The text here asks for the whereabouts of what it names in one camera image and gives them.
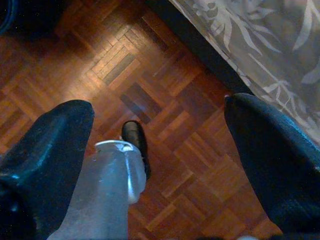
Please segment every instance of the black leather shoe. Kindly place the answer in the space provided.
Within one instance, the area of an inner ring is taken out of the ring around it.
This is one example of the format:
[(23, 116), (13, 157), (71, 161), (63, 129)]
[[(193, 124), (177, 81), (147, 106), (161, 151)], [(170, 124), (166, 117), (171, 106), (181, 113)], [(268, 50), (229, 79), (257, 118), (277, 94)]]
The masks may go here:
[(124, 141), (135, 145), (140, 150), (144, 163), (146, 179), (148, 180), (151, 175), (151, 168), (148, 160), (147, 139), (141, 124), (134, 120), (127, 121), (122, 126), (121, 136)]

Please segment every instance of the parquet floor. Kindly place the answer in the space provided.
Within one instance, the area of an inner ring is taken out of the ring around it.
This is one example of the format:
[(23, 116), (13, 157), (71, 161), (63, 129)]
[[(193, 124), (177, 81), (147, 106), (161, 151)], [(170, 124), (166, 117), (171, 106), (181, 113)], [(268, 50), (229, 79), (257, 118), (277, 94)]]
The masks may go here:
[(279, 233), (241, 167), (224, 120), (228, 90), (141, 0), (72, 0), (54, 34), (0, 38), (0, 152), (46, 111), (90, 101), (87, 155), (139, 120), (153, 175), (129, 210), (131, 239)]

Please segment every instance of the curtain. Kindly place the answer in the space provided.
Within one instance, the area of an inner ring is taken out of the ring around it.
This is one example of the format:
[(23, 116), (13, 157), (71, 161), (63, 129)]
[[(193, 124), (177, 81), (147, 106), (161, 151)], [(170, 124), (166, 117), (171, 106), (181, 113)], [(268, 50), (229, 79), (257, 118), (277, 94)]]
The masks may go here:
[(257, 97), (320, 145), (320, 0), (170, 1)]

